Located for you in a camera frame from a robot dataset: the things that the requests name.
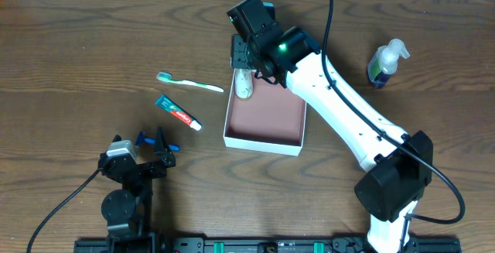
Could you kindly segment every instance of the box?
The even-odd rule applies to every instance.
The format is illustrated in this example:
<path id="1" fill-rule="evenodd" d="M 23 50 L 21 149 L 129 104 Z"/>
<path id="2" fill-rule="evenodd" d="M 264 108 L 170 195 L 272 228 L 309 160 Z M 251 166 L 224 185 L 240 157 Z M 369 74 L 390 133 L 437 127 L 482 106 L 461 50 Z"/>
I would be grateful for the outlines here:
<path id="1" fill-rule="evenodd" d="M 306 125 L 306 102 L 280 85 L 253 76 L 253 95 L 235 95 L 230 86 L 224 126 L 225 146 L 297 156 L 302 149 Z"/>

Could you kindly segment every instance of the toothbrush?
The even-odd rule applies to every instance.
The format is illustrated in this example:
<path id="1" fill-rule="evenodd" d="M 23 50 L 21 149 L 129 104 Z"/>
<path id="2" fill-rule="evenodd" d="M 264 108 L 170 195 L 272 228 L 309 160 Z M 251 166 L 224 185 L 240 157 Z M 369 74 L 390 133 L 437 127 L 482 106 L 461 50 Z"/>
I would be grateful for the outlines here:
<path id="1" fill-rule="evenodd" d="M 208 84 L 201 84 L 197 82 L 192 82 L 190 80 L 172 80 L 172 74 L 166 73 L 166 72 L 158 72 L 158 75 L 156 75 L 156 79 L 163 83 L 171 83 L 171 84 L 183 84 L 183 85 L 188 85 L 188 86 L 194 86 L 194 87 L 202 87 L 206 88 L 208 90 L 212 91 L 218 91 L 218 92 L 224 92 L 224 89 L 221 87 L 216 87 Z"/>

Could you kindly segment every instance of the white bottle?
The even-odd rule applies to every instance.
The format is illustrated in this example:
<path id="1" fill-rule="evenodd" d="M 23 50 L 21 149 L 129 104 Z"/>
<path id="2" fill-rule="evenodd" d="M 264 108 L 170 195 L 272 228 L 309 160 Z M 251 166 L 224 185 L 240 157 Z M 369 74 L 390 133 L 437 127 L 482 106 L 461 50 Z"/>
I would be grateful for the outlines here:
<path id="1" fill-rule="evenodd" d="M 397 71 L 399 56 L 405 59 L 410 56 L 400 39 L 393 39 L 388 46 L 378 48 L 366 69 L 368 80 L 373 87 L 382 88 L 387 83 Z"/>
<path id="2" fill-rule="evenodd" d="M 235 69 L 234 73 L 235 94 L 242 99 L 248 99 L 253 95 L 253 75 L 249 69 Z"/>

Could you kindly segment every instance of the white pump head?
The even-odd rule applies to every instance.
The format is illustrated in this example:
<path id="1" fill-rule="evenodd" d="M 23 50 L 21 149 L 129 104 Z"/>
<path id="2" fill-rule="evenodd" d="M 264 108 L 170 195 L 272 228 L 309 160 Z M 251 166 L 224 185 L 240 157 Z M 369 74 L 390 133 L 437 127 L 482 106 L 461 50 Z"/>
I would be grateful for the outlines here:
<path id="1" fill-rule="evenodd" d="M 385 74 L 394 74 L 397 71 L 397 62 L 399 56 L 407 59 L 409 52 L 405 49 L 405 45 L 400 39 L 393 39 L 386 46 L 378 58 L 381 71 Z"/>

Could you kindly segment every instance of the wooden table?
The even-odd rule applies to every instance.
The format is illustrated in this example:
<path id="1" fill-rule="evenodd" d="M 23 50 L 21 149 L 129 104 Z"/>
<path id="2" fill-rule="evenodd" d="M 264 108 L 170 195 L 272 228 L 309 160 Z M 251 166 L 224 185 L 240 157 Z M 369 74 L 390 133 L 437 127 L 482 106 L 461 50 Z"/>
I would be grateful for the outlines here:
<path id="1" fill-rule="evenodd" d="M 39 222 L 97 167 L 115 134 L 140 130 L 182 146 L 155 181 L 153 224 L 177 235 L 330 236 L 365 233 L 353 186 L 364 175 L 309 107 L 299 157 L 225 148 L 227 94 L 160 84 L 175 78 L 230 89 L 225 12 L 241 0 L 2 0 L 0 4 L 0 251 L 25 251 Z M 274 2 L 285 28 L 323 37 L 327 0 Z M 495 248 L 495 0 L 335 0 L 329 58 L 380 113 L 425 131 L 434 164 L 462 191 L 465 218 L 413 221 L 414 234 L 457 235 L 465 252 Z M 380 91 L 365 66 L 390 39 L 411 58 Z M 195 115 L 195 132 L 154 105 L 167 93 Z M 101 201 L 120 188 L 98 176 L 43 228 L 36 252 L 70 252 L 107 234 Z M 416 213 L 454 217 L 434 177 Z"/>

